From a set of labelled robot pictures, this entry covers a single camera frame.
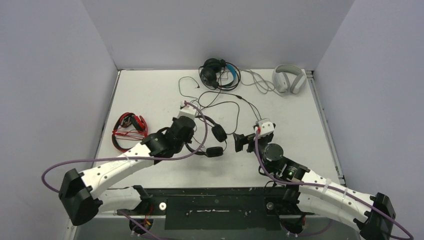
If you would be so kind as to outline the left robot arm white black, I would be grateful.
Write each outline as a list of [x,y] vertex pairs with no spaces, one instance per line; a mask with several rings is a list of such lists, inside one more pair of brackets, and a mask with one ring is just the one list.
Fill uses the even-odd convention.
[[165,132],[149,134],[117,158],[107,158],[104,164],[80,172],[74,168],[67,171],[58,197],[72,224],[83,225],[98,213],[113,210],[132,210],[137,215],[145,214],[150,202],[142,186],[126,189],[111,187],[139,170],[180,153],[183,145],[191,141],[194,128],[193,118],[174,118]]

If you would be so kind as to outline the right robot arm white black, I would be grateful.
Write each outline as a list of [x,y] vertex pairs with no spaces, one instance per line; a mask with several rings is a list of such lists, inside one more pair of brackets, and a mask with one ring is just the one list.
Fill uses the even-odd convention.
[[286,157],[283,148],[271,142],[273,137],[273,132],[262,133],[260,128],[249,135],[233,134],[235,151],[247,146],[258,160],[259,172],[288,191],[282,201],[287,213],[324,216],[351,227],[365,240],[393,237],[396,213],[388,196],[362,193],[319,175]]

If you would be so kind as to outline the red black headphones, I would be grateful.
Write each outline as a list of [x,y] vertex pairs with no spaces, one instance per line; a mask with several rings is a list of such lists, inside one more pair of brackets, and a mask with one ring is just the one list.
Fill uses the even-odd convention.
[[124,153],[129,148],[122,147],[119,140],[142,141],[149,134],[149,128],[146,120],[133,112],[123,113],[116,121],[112,133],[111,142],[120,152]]

